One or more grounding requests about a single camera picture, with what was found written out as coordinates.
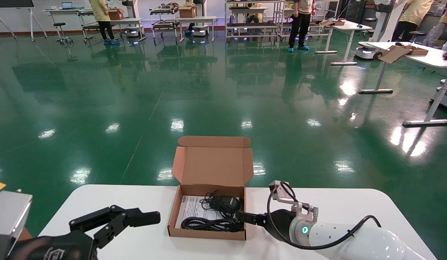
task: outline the cardboard box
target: cardboard box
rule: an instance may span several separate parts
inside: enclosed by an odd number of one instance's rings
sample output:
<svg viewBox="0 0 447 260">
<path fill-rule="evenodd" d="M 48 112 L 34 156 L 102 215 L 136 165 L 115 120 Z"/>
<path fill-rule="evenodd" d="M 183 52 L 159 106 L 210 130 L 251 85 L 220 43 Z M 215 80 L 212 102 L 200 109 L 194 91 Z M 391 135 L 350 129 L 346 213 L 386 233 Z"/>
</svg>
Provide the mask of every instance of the cardboard box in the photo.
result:
<svg viewBox="0 0 447 260">
<path fill-rule="evenodd" d="M 109 19 L 122 20 L 124 19 L 124 10 L 122 9 L 108 9 Z"/>
<path fill-rule="evenodd" d="M 167 231 L 171 237 L 246 240 L 240 232 L 176 229 L 184 195 L 205 196 L 218 190 L 221 195 L 244 198 L 245 184 L 253 177 L 251 141 L 241 136 L 183 136 L 175 151 L 172 175 L 180 182 L 175 194 Z"/>
<path fill-rule="evenodd" d="M 179 7 L 181 18 L 195 18 L 196 7 L 195 6 L 181 6 Z"/>
<path fill-rule="evenodd" d="M 393 64 L 405 55 L 412 56 L 426 56 L 429 51 L 426 49 L 421 49 L 415 46 L 390 46 L 388 51 L 382 52 L 382 57 L 379 59 L 381 61 L 387 62 L 388 64 Z"/>
</svg>

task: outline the laptop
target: laptop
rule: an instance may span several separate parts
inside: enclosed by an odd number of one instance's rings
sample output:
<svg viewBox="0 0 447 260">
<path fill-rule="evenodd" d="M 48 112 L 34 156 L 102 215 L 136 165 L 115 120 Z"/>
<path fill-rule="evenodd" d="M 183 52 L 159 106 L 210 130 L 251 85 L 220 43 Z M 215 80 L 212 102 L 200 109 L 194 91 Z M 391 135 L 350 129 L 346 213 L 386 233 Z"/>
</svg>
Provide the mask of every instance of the laptop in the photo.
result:
<svg viewBox="0 0 447 260">
<path fill-rule="evenodd" d="M 73 8 L 73 2 L 63 2 L 61 3 L 62 10 L 71 10 Z"/>
</svg>

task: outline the green epoxy floor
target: green epoxy floor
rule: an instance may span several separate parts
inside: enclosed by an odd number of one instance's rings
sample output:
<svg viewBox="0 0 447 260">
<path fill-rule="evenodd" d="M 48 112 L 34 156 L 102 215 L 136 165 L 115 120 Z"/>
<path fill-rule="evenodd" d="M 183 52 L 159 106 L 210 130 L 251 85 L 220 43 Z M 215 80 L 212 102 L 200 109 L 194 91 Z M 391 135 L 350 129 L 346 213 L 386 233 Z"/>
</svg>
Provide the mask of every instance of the green epoxy floor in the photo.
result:
<svg viewBox="0 0 447 260">
<path fill-rule="evenodd" d="M 424 118 L 443 76 L 397 61 L 382 83 L 393 94 L 358 95 L 381 64 L 329 66 L 340 33 L 329 56 L 314 55 L 326 40 L 288 54 L 267 41 L 87 47 L 73 36 L 69 54 L 54 38 L 0 39 L 0 181 L 33 194 L 33 235 L 83 184 L 177 185 L 182 135 L 244 135 L 248 186 L 378 189 L 447 259 L 447 127 L 401 126 Z"/>
</svg>

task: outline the stool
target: stool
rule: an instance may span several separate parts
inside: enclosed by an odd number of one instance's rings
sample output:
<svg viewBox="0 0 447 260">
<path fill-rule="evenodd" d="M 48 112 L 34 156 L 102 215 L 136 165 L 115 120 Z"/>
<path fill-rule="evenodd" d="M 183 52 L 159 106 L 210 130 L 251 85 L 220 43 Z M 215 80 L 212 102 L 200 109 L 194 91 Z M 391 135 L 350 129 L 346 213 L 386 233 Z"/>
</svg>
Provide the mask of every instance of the stool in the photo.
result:
<svg viewBox="0 0 447 260">
<path fill-rule="evenodd" d="M 62 28 L 63 25 L 66 25 L 66 23 L 54 23 L 53 24 L 53 26 L 55 26 L 56 29 L 58 28 L 58 26 L 60 27 L 60 31 L 61 31 L 61 35 L 62 35 L 62 37 L 57 39 L 56 41 L 59 42 L 61 45 L 64 45 L 64 43 L 67 43 L 68 45 L 73 44 L 74 41 L 72 40 L 72 38 L 64 35 L 64 31 Z"/>
<path fill-rule="evenodd" d="M 409 34 L 414 36 L 413 43 L 416 43 L 416 38 L 418 38 L 419 36 L 426 36 L 427 35 L 427 33 L 423 32 L 423 31 L 410 31 Z"/>
<path fill-rule="evenodd" d="M 365 18 L 364 20 L 367 23 L 372 23 L 377 21 L 377 18 Z M 374 30 L 364 30 L 358 33 L 358 35 L 360 34 L 363 34 L 363 37 L 365 36 L 365 34 L 369 34 L 370 36 L 372 36 L 374 34 Z"/>
</svg>

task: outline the paper sheet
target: paper sheet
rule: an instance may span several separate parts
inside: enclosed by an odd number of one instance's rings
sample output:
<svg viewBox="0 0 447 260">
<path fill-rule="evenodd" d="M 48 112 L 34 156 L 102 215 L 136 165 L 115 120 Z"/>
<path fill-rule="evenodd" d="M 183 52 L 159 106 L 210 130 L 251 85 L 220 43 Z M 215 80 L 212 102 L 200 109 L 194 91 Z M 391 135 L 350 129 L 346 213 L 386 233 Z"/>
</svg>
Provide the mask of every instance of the paper sheet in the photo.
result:
<svg viewBox="0 0 447 260">
<path fill-rule="evenodd" d="M 183 196 L 182 204 L 180 205 L 179 216 L 177 217 L 176 229 L 181 228 L 184 219 L 188 217 L 203 217 L 208 220 L 222 219 L 220 212 L 213 209 L 203 209 L 201 199 L 203 196 Z"/>
</svg>

